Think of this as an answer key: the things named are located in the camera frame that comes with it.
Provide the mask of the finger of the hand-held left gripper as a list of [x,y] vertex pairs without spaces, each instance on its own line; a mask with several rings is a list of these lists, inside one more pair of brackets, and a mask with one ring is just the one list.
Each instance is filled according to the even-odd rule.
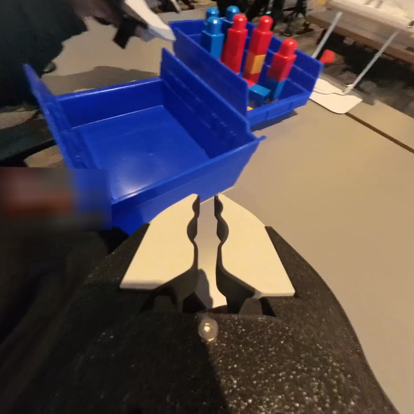
[[158,1],[125,0],[125,13],[137,22],[138,29],[134,36],[145,41],[152,38],[174,42],[175,35],[170,26],[165,23],[150,7],[156,6]]

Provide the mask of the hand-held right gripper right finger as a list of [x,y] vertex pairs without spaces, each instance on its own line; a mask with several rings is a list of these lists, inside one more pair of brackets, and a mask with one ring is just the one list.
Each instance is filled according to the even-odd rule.
[[293,284],[262,221],[223,194],[215,196],[215,218],[219,291],[226,298],[293,297]]

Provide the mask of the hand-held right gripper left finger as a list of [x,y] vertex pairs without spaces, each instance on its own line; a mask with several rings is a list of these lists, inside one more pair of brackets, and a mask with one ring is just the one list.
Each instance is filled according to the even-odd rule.
[[151,220],[120,283],[121,289],[155,290],[198,282],[198,233],[200,198],[190,194]]

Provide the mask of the group of mega block towers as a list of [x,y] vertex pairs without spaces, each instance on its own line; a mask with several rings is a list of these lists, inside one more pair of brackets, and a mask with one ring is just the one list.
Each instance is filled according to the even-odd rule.
[[277,101],[281,97],[297,58],[297,41],[293,38],[283,40],[260,84],[260,75],[273,37],[272,23],[272,17],[260,17],[248,39],[247,18],[237,6],[229,6],[224,17],[220,17],[219,10],[215,7],[210,7],[205,12],[200,45],[214,59],[221,61],[247,82],[247,110]]

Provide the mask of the large blue plastic bin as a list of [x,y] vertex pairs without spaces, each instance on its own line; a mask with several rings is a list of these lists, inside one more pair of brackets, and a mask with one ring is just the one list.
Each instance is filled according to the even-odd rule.
[[297,49],[296,59],[279,99],[248,110],[248,85],[245,80],[215,60],[200,45],[204,20],[171,21],[169,26],[176,37],[173,44],[176,57],[247,118],[252,128],[276,122],[296,108],[304,106],[323,69],[320,61]]

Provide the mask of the person's left forearm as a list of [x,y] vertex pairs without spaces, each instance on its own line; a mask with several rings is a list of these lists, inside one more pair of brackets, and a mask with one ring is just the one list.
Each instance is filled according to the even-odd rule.
[[35,103],[24,64],[42,77],[63,43],[87,30],[68,1],[0,2],[0,105]]

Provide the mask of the white desk mat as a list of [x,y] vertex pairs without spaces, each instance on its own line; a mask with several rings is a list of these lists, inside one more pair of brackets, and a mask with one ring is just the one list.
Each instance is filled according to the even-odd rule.
[[321,75],[315,83],[310,100],[335,114],[345,114],[360,104],[364,96],[354,89],[344,92],[345,86],[332,77]]

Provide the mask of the white clipboard stand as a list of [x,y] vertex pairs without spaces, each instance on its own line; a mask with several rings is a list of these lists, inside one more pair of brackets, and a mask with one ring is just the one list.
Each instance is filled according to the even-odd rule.
[[314,57],[320,58],[325,49],[333,51],[334,41],[344,44],[346,39],[352,47],[356,45],[372,54],[370,58],[357,58],[362,69],[352,82],[345,82],[345,93],[353,90],[383,55],[413,64],[413,29],[393,28],[326,6],[314,13],[312,19],[323,28]]

